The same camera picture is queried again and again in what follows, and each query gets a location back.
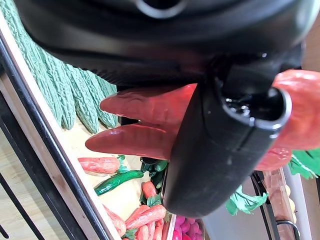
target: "artificial vegetable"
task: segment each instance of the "artificial vegetable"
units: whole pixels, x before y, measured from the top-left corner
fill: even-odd
[[[151,181],[147,181],[142,184],[142,191],[146,199],[157,195],[156,188]]]
[[[161,172],[163,170],[166,169],[168,165],[168,161],[164,161],[164,160],[159,160],[155,166],[154,166],[154,170],[157,171],[157,172]]]
[[[104,209],[106,211],[106,213],[109,215],[116,231],[118,232],[118,234],[120,235],[120,237],[122,237],[125,233],[126,233],[126,224],[125,221],[122,220],[121,217],[119,217],[117,214],[115,214],[114,212],[110,211],[105,205]]]
[[[156,230],[156,222],[152,221],[148,223],[148,230],[149,230],[149,235],[147,240],[153,240],[154,239],[154,234]]]
[[[152,167],[152,165],[142,162],[142,164],[141,164],[141,169],[140,169],[140,170],[141,170],[141,172],[145,173],[145,172],[148,171],[151,167]]]
[[[140,228],[143,225],[163,219],[166,216],[166,209],[162,205],[156,205],[141,213],[131,221],[126,221],[126,229]]]
[[[162,230],[164,228],[164,220],[160,219],[155,222],[155,230],[153,235],[153,240],[161,240],[162,239]]]
[[[144,225],[138,229],[135,234],[136,240],[147,240],[149,237],[149,229],[148,226]]]
[[[81,157],[78,161],[83,170],[100,174],[114,174],[120,167],[115,157]]]
[[[133,219],[136,219],[140,214],[147,211],[149,208],[150,207],[148,207],[147,205],[141,205],[128,217],[128,219],[125,221],[125,224],[131,222]]]
[[[102,82],[95,74],[65,64],[42,50],[27,34],[14,2],[1,0],[0,6],[22,56],[59,126],[71,129],[77,113],[87,130],[97,133],[99,112],[102,122],[108,127],[114,127],[117,117],[102,112],[99,105],[104,97],[117,92],[116,87],[104,80]]]
[[[127,182],[132,179],[139,179],[144,176],[144,173],[139,170],[131,170],[125,173],[118,173],[109,179],[103,181],[98,186],[94,188],[96,194],[98,196],[105,194],[116,187],[118,187],[120,184],[123,184],[124,182]]]

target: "green leaves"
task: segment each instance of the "green leaves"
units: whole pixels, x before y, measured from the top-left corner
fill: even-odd
[[[242,185],[240,185],[225,203],[225,207],[232,216],[237,215],[239,210],[246,214],[251,214],[253,210],[266,202],[268,195],[265,193],[263,196],[246,195],[242,192]]]
[[[120,163],[123,163],[123,161],[126,159],[126,156],[125,155],[118,155],[116,158],[119,159]]]
[[[171,213],[171,212],[166,211],[166,212],[165,212],[165,216],[164,216],[164,218],[163,218],[163,221],[164,221],[165,223],[170,222],[171,215],[172,215],[172,213]]]
[[[153,206],[161,204],[161,196],[160,193],[156,196],[151,196],[147,199],[146,204],[151,208]]]
[[[320,175],[320,148],[309,151],[293,151],[288,163],[291,174],[300,174],[306,179],[317,178]]]
[[[137,228],[133,228],[133,229],[126,231],[125,234],[122,236],[122,239],[134,240],[136,238],[137,231],[138,231]]]
[[[124,174],[124,173],[127,173],[129,172],[130,170],[124,165],[124,162],[125,162],[125,159],[126,159],[126,156],[125,155],[118,155],[116,157],[119,162],[120,162],[120,167],[118,169],[118,171],[116,171],[118,174]]]
[[[125,174],[125,173],[128,173],[130,172],[129,168],[127,168],[126,166],[124,165],[120,165],[118,171],[116,171],[118,174]]]

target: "green cucumber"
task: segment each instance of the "green cucumber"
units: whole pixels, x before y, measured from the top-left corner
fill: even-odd
[[[153,177],[151,177],[151,182],[154,186],[157,186],[164,179],[164,173],[164,171],[159,171]]]
[[[166,169],[168,165],[168,161],[165,161],[165,160],[159,160],[155,165],[154,165],[154,170],[156,172],[161,172],[163,170]]]
[[[105,194],[116,187],[118,187],[120,184],[123,184],[124,182],[127,182],[132,179],[140,179],[144,176],[144,173],[140,170],[131,170],[125,173],[117,173],[116,175],[110,177],[109,179],[103,181],[98,186],[94,188],[96,194],[98,196]]]
[[[141,172],[145,173],[150,167],[152,167],[152,165],[142,162],[140,170]]]
[[[79,69],[68,64],[67,69],[76,113],[86,129],[96,134],[99,131],[98,114],[87,84]]]
[[[115,128],[117,125],[117,117],[111,113],[107,113],[100,109],[100,103],[105,99],[104,93],[102,92],[96,75],[89,71],[80,71],[84,78],[88,89],[90,90],[91,97],[94,102],[99,120],[107,127]]]

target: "yellow surface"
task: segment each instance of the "yellow surface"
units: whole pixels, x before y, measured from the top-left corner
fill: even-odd
[[[48,240],[67,240],[67,235],[38,192],[1,129],[0,172],[42,236]],[[37,239],[1,185],[0,213],[0,225],[8,233],[9,239]]]
[[[104,131],[105,129],[106,128],[104,128],[102,125],[100,126],[100,132]],[[66,137],[67,141],[71,145],[72,150],[75,152],[78,158],[98,158],[112,156],[111,154],[107,153],[93,152],[85,147],[86,140],[91,137],[92,134],[90,134],[86,130],[86,128],[78,118],[71,130],[63,130],[63,135]],[[140,157],[127,155],[124,160],[124,164],[130,170],[140,170]],[[94,187],[100,182],[108,179],[110,176],[87,174],[87,177]],[[141,184],[149,180],[149,173],[146,172],[143,178],[127,181],[114,190],[101,195],[99,199],[111,211],[126,220],[131,215],[131,213],[140,205],[139,199],[141,193]]]

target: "orange carrot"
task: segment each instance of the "orange carrot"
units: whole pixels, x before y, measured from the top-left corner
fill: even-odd
[[[119,217],[117,214],[115,214],[114,212],[110,211],[105,205],[103,205],[103,206],[104,206],[104,209],[105,209],[106,213],[111,218],[111,221],[112,221],[116,231],[118,232],[120,237],[122,237],[126,233],[125,221],[123,221],[122,218]]]
[[[142,191],[146,199],[157,195],[155,185],[151,181],[142,184]]]
[[[99,174],[113,174],[120,167],[120,162],[115,157],[81,157],[78,161],[83,170]]]
[[[136,229],[140,228],[143,225],[146,225],[151,222],[158,221],[163,219],[166,216],[166,209],[162,205],[156,205],[151,207],[150,209],[146,210],[138,217],[133,218],[130,221],[126,221],[126,229]]]
[[[148,207],[147,205],[141,205],[129,216],[129,218],[125,221],[125,223],[127,224],[127,222],[130,222],[133,219],[136,219],[140,214],[147,211],[149,208],[150,207]]]
[[[139,227],[138,231],[135,233],[136,240],[148,240],[149,229],[147,225]]]
[[[167,240],[168,232],[169,232],[170,222],[165,222],[162,228],[162,240]]]
[[[156,230],[156,222],[150,222],[148,223],[148,229],[149,229],[149,237],[148,240],[153,240],[154,239],[154,234],[155,234],[155,230]]]
[[[155,230],[153,235],[153,240],[161,240],[162,239],[162,230],[164,228],[164,220],[160,219],[155,222]]]

